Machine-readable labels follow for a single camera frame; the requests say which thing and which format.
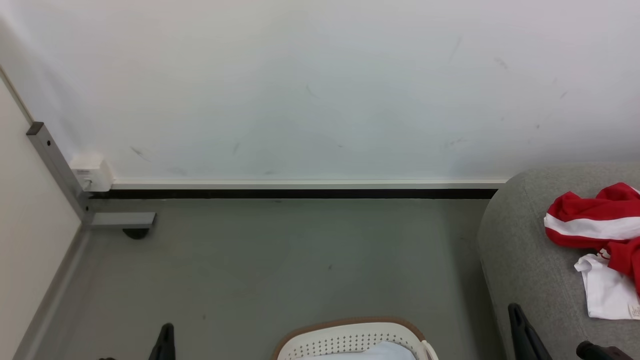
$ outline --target clothing tag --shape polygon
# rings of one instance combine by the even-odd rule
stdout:
[[[598,252],[598,257],[607,260],[611,259],[611,255],[609,255],[609,252],[607,252],[607,249],[605,248],[600,249],[600,251]]]
[[[631,318],[634,320],[640,320],[640,305],[633,305],[633,304],[628,304],[629,305],[629,315],[631,315]]]

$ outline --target metal leg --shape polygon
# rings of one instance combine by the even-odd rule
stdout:
[[[96,213],[91,227],[121,227],[123,229],[148,229],[156,213]]]
[[[27,131],[27,137],[84,224],[91,228],[119,227],[134,239],[142,239],[148,233],[156,219],[156,213],[95,213],[91,209],[88,194],[77,182],[43,122],[34,122]]]

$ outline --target scuff mark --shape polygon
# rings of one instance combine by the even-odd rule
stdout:
[[[458,48],[460,47],[461,43],[462,43],[462,37],[458,37],[458,41],[456,42],[456,45],[453,47],[453,50],[449,54],[449,59],[447,60],[447,63],[450,63],[451,60],[453,60],[453,57],[456,56],[456,53],[458,52]]]
[[[445,143],[444,143],[444,149],[448,149],[448,148],[453,147],[453,146],[455,146],[456,144],[458,144],[458,143],[462,143],[462,142],[467,142],[467,139],[465,139],[465,138],[459,138],[459,139],[457,139],[457,140],[451,140],[451,141],[445,142]]]
[[[187,172],[187,170],[184,170],[181,167],[170,167],[170,168],[168,168],[166,170],[169,171],[172,174],[180,175],[180,176],[187,176],[189,174],[189,172]]]
[[[129,148],[131,149],[131,151],[135,152],[135,153],[136,153],[136,155],[138,155],[139,157],[141,157],[141,158],[142,158],[142,160],[144,160],[144,161],[148,161],[148,162],[151,162],[151,160],[149,160],[149,159],[145,156],[145,153],[142,151],[142,149],[139,149],[139,148],[137,148],[137,147],[133,147],[133,146],[130,146]]]
[[[507,63],[504,62],[503,59],[493,58],[493,60],[495,61],[496,64],[500,65],[500,67],[502,67],[504,70],[509,70],[509,65],[507,65]]]
[[[309,88],[309,84],[307,84],[307,92],[309,93],[309,95],[310,95],[311,97],[315,97],[316,99],[320,99],[318,96],[316,96],[316,95],[314,94],[314,92],[313,92],[313,91],[311,91],[311,88]]]

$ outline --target white plastic basket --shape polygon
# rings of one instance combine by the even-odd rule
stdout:
[[[416,326],[390,317],[349,318],[298,329],[280,341],[271,360],[363,352],[381,341],[404,346],[416,360],[438,360]]]

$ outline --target gray floor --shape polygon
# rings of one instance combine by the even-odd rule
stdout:
[[[440,359],[503,359],[476,254],[487,200],[112,200],[156,211],[139,241],[94,231],[40,359],[268,359],[305,325],[413,322]]]

